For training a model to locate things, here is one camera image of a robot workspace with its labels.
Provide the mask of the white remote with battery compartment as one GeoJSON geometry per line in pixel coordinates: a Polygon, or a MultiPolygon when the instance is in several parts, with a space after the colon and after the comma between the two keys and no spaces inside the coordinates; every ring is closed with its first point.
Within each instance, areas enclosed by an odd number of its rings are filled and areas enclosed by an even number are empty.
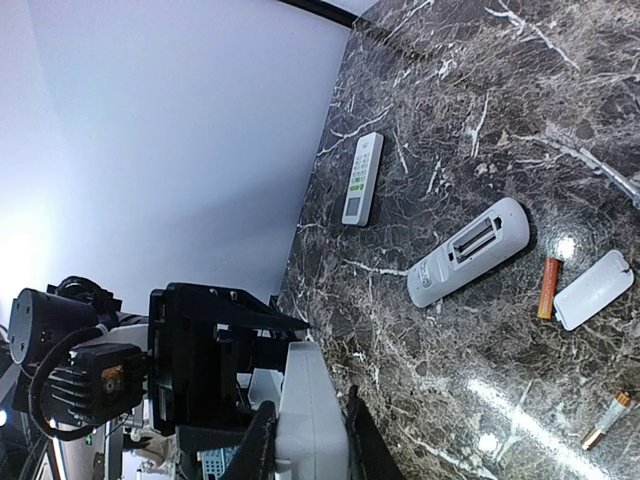
{"type": "Polygon", "coordinates": [[[427,307],[524,249],[530,228],[520,203],[505,197],[414,264],[407,275],[412,303],[427,307]]]}

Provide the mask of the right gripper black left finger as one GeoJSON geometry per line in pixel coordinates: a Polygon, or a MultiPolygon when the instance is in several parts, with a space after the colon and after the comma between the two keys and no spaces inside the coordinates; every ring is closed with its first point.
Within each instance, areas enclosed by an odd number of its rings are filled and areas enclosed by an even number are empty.
{"type": "Polygon", "coordinates": [[[272,401],[260,404],[242,442],[227,468],[230,480],[275,478],[276,407],[272,401]]]}

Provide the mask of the white battery cover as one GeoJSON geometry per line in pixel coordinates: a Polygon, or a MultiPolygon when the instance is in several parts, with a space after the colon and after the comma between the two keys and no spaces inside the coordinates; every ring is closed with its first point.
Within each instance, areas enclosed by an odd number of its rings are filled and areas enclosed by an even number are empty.
{"type": "Polygon", "coordinates": [[[566,331],[573,331],[633,283],[630,264],[619,250],[611,250],[555,296],[555,317],[566,331]]]}

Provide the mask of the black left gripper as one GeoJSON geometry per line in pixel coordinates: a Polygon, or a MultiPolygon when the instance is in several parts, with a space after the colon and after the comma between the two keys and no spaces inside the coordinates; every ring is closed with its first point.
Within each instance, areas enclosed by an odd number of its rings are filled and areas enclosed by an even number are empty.
{"type": "Polygon", "coordinates": [[[243,431],[253,412],[237,376],[282,371],[285,332],[311,325],[244,290],[171,283],[150,295],[148,344],[152,427],[243,431]]]}

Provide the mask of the clear handled screwdriver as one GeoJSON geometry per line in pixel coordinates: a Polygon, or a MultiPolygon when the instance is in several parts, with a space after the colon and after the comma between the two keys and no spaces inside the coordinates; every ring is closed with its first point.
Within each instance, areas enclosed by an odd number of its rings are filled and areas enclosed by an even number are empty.
{"type": "Polygon", "coordinates": [[[639,209],[639,185],[634,183],[615,168],[597,159],[591,152],[581,148],[579,153],[595,165],[595,169],[600,170],[609,180],[611,180],[632,202],[636,209],[639,209]]]}

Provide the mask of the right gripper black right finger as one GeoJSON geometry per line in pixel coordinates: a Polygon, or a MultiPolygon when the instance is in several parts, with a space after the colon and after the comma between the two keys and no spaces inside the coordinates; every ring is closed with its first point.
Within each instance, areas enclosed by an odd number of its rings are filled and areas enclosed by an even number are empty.
{"type": "Polygon", "coordinates": [[[351,479],[404,479],[356,385],[349,389],[345,427],[351,479]]]}

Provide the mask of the orange AA battery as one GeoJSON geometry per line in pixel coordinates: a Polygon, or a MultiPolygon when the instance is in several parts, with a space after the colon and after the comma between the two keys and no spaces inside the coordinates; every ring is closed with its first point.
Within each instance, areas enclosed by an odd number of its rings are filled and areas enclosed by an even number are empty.
{"type": "Polygon", "coordinates": [[[545,259],[537,310],[537,317],[539,319],[550,320],[552,317],[559,268],[560,261],[558,259],[552,257],[545,259]]]}

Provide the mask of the white remote with QR label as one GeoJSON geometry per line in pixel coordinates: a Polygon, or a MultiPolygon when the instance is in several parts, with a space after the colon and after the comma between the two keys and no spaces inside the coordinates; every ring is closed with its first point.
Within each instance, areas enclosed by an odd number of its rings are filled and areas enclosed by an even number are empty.
{"type": "Polygon", "coordinates": [[[343,413],[318,344],[289,345],[275,438],[277,479],[347,479],[343,413]]]}

